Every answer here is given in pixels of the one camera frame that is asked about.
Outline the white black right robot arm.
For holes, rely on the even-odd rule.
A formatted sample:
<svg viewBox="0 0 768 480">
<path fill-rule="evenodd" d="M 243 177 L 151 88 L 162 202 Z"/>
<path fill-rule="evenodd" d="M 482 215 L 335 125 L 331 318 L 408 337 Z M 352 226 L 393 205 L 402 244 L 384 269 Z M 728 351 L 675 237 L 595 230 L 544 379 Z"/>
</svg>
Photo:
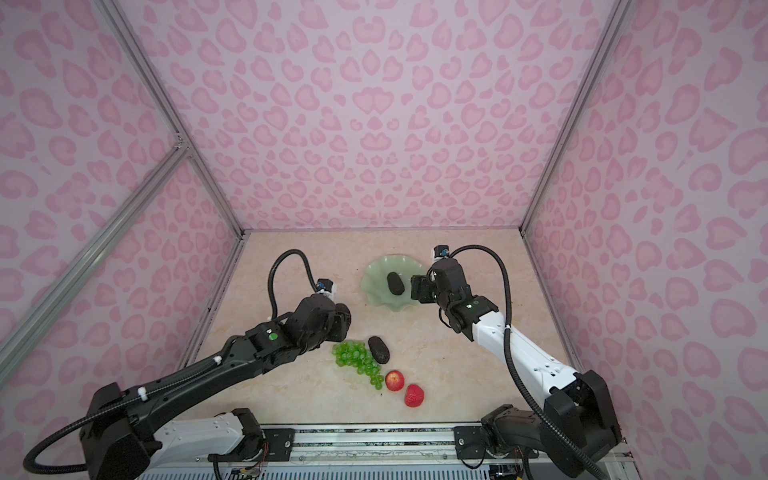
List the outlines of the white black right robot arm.
<svg viewBox="0 0 768 480">
<path fill-rule="evenodd" d="M 528 466 L 531 453 L 540 452 L 570 478 L 606 478 L 598 463 L 623 435 L 598 373 L 578 372 L 521 333 L 512 324 L 512 305 L 498 307 L 473 293 L 454 258 L 442 257 L 426 274 L 412 276 L 409 290 L 419 303 L 437 305 L 451 330 L 499 358 L 527 405 L 506 404 L 485 415 L 478 440 L 459 449 L 459 457 L 517 456 Z"/>
</svg>

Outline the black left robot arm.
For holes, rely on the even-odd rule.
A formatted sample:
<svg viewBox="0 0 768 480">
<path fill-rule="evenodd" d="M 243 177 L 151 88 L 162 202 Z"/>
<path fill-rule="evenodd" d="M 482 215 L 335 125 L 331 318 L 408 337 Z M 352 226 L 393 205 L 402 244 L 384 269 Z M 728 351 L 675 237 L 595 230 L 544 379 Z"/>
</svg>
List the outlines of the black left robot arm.
<svg viewBox="0 0 768 480">
<path fill-rule="evenodd" d="M 240 382 L 265 375 L 315 350 L 342 342 L 351 325 L 343 303 L 312 294 L 295 311 L 229 338 L 216 353 L 158 380 L 121 389 L 113 382 L 93 395 L 79 440 L 91 479 L 136 479 L 161 450 L 168 422 Z"/>
</svg>

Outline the dark avocado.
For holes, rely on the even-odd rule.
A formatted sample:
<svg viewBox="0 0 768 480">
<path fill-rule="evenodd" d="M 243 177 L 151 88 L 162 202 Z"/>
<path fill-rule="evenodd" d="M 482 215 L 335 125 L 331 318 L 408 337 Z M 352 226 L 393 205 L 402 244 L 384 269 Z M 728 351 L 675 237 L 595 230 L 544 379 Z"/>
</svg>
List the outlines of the dark avocado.
<svg viewBox="0 0 768 480">
<path fill-rule="evenodd" d="M 386 280 L 388 289 L 393 296 L 401 296 L 405 293 L 405 284 L 397 272 L 389 272 Z"/>
<path fill-rule="evenodd" d="M 385 365 L 390 361 L 390 350 L 379 336 L 371 336 L 368 339 L 368 347 L 372 358 L 378 364 Z"/>
</svg>

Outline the green grape bunch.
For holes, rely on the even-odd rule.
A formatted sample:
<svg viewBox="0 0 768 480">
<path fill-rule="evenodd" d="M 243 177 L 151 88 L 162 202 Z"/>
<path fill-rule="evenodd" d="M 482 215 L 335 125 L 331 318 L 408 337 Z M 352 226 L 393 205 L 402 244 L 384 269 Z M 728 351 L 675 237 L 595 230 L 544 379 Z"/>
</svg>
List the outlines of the green grape bunch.
<svg viewBox="0 0 768 480">
<path fill-rule="evenodd" d="M 353 368 L 359 375 L 367 376 L 369 383 L 376 390 L 383 389 L 384 376 L 381 374 L 381 366 L 363 342 L 338 343 L 332 347 L 332 354 L 337 366 Z"/>
</svg>

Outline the red yellow peach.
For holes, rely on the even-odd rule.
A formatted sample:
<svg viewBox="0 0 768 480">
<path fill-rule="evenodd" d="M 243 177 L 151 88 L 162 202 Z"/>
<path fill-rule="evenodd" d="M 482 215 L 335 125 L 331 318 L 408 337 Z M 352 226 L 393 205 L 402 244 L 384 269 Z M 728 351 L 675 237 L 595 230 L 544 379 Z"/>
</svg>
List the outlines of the red yellow peach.
<svg viewBox="0 0 768 480">
<path fill-rule="evenodd" d="M 389 391 L 397 392 L 405 387 L 405 377 L 398 370 L 388 372 L 385 377 L 385 384 Z"/>
</svg>

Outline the red strawberry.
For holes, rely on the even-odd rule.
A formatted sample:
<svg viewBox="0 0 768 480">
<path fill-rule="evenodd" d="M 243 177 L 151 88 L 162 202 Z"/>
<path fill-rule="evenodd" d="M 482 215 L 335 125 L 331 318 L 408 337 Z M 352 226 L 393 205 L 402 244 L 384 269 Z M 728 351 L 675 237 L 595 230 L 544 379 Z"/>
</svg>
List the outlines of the red strawberry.
<svg viewBox="0 0 768 480">
<path fill-rule="evenodd" d="M 417 408 L 422 405 L 425 399 L 424 390 L 416 384 L 410 384 L 406 388 L 404 403 L 409 408 Z"/>
</svg>

